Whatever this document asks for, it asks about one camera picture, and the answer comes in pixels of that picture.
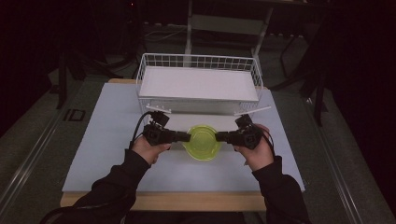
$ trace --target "white wire basket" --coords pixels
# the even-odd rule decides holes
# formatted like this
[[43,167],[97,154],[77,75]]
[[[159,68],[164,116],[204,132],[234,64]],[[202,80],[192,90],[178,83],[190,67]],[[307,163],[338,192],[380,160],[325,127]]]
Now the white wire basket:
[[142,112],[215,115],[256,109],[263,89],[253,58],[157,53],[142,56],[137,85]]

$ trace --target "green bowl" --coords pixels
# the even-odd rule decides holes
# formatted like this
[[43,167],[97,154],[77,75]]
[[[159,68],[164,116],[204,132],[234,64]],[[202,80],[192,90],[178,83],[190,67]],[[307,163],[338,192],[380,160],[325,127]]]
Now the green bowl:
[[183,143],[183,147],[198,161],[213,160],[220,150],[221,143],[216,141],[216,130],[207,125],[196,125],[189,129],[190,142]]

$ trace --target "handheld controller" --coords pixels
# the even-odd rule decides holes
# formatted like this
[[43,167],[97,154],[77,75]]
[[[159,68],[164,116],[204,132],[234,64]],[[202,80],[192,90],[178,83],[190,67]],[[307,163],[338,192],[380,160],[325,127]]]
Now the handheld controller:
[[218,132],[215,134],[219,142],[227,142],[240,147],[254,149],[262,139],[262,129],[253,124],[249,115],[243,115],[235,120],[238,130],[232,132]]
[[164,128],[169,117],[163,112],[154,111],[150,115],[152,120],[144,127],[142,132],[150,145],[157,146],[178,141],[190,142],[191,135],[189,133],[176,132]]

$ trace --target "wire basket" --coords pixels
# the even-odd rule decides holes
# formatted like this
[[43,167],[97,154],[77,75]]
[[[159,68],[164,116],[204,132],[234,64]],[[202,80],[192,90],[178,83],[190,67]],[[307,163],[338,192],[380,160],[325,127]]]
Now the wire basket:
[[[207,75],[210,71],[221,71],[226,74],[242,72],[250,74],[257,100],[244,101],[235,99],[192,99],[189,97],[146,97],[141,94],[142,83],[148,69],[158,68],[163,71],[179,72],[182,69],[190,69],[194,72],[202,72]],[[137,95],[142,107],[142,112],[150,108],[172,111],[172,113],[197,113],[197,114],[221,114],[230,115],[253,110],[257,107],[261,98],[262,74],[257,62],[253,58],[227,57],[213,55],[188,55],[188,54],[143,54],[141,64],[137,73]]]

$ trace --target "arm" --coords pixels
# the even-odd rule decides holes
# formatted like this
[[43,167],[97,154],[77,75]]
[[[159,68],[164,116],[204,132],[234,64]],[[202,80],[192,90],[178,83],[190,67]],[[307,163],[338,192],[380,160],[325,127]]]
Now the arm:
[[[170,144],[152,147],[145,137],[138,138],[132,149],[125,150],[124,162],[113,166],[106,177],[95,181],[92,190],[73,205],[88,209],[65,213],[55,223],[120,223],[134,205],[136,189],[143,175],[169,147]],[[100,208],[91,209],[93,205]]]
[[[257,126],[265,130],[268,138],[269,130],[262,125]],[[259,181],[267,206],[268,223],[310,223],[300,186],[294,178],[282,174],[282,158],[273,155],[263,138],[254,150],[234,148],[246,158]]]

